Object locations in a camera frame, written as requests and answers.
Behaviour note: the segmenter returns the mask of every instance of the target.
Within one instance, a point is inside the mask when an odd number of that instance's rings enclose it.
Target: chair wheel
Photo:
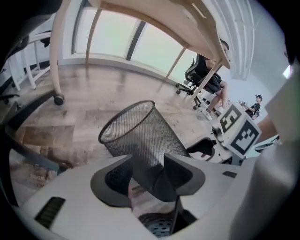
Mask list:
[[[61,94],[58,94],[54,97],[54,103],[58,106],[63,105],[65,101],[65,97]]]

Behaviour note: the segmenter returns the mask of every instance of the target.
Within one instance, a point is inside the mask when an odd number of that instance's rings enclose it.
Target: wooden floor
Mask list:
[[[155,78],[113,67],[68,66],[59,69],[65,103],[54,104],[53,99],[40,106],[18,130],[18,140],[36,152],[69,167],[111,158],[98,135],[106,122],[123,108],[140,100],[153,100],[156,108],[175,131],[185,146],[201,135],[209,134],[210,125],[197,110],[180,107],[186,96],[177,95],[176,88],[165,84],[158,92],[161,81]],[[37,89],[21,85],[20,103],[26,103],[53,88],[46,75],[39,80]],[[1,103],[2,116],[7,106]],[[17,200],[22,205],[38,189],[56,176],[56,172],[33,166],[22,156],[11,151],[11,178]],[[143,191],[132,181],[133,213],[168,212],[173,203],[163,203]]]

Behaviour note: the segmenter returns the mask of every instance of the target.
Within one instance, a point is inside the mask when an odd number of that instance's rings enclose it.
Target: person's leg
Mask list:
[[[227,98],[228,98],[228,84],[225,81],[220,82],[221,90],[221,98],[222,98],[222,107],[226,109],[227,107]]]
[[[210,112],[218,104],[218,102],[221,99],[221,93],[222,93],[222,90],[216,92],[216,96],[211,100],[206,111]]]

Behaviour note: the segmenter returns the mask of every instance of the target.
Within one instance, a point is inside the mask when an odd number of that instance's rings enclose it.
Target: person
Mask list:
[[[247,105],[240,103],[241,106],[246,108],[246,113],[253,119],[253,116],[257,113],[257,111],[259,111],[259,109],[261,108],[261,102],[262,102],[262,96],[261,95],[256,95],[256,103],[254,105],[252,105],[251,107],[248,107]]]
[[[229,45],[221,39],[221,44],[225,54],[227,55],[227,51],[229,50]],[[203,79],[212,67],[216,64],[215,60],[209,60],[203,56],[200,58],[200,62],[198,67],[195,69],[196,73]],[[208,120],[212,120],[211,118],[211,110],[218,104],[220,100],[222,100],[222,107],[220,108],[220,112],[223,112],[226,108],[227,96],[228,96],[228,84],[221,80],[218,76],[213,75],[211,79],[204,86],[204,90],[211,94],[216,94],[216,96],[211,100],[208,107],[202,108],[201,112]]]

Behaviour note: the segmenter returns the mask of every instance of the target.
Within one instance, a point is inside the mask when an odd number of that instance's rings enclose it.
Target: black mesh trash can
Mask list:
[[[114,157],[133,156],[133,178],[142,187],[161,201],[175,201],[174,190],[163,173],[164,154],[189,154],[153,101],[122,110],[104,126],[98,139]]]

